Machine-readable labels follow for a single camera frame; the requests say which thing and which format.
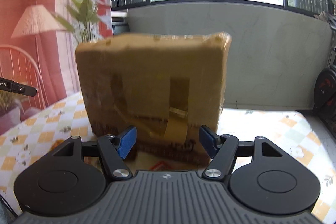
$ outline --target brown box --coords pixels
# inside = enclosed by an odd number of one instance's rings
[[[199,126],[217,130],[231,37],[121,34],[76,49],[97,136],[137,127],[139,150],[206,165]]]

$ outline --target table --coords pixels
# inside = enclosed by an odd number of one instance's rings
[[[307,166],[321,183],[321,194],[313,214],[327,224],[336,221],[336,172],[320,140],[300,113],[224,109],[218,134],[232,134],[242,141],[265,136]],[[96,139],[80,92],[51,105],[0,136],[0,194],[16,213],[21,213],[13,192],[18,174],[70,136],[80,136],[82,141]],[[87,157],[85,162],[97,168],[100,166],[97,158]],[[238,158],[235,169],[249,162],[251,158]],[[139,152],[135,162],[128,163],[128,166],[133,172],[136,169],[197,168],[143,152]]]

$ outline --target pleated lampshade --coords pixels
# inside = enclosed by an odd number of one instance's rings
[[[47,31],[64,31],[43,5],[28,6],[17,23],[11,38]]]

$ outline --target chair backrest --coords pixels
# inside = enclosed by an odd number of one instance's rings
[[[22,102],[24,110],[46,107],[45,90],[35,60],[23,49],[13,45],[0,45],[0,77],[24,83],[37,89],[35,97]]]

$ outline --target black cable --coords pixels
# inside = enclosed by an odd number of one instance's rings
[[[17,218],[18,215],[16,212],[13,210],[13,208],[8,204],[7,200],[4,199],[4,197],[0,194],[0,201],[1,203],[7,208],[7,210],[15,217]]]

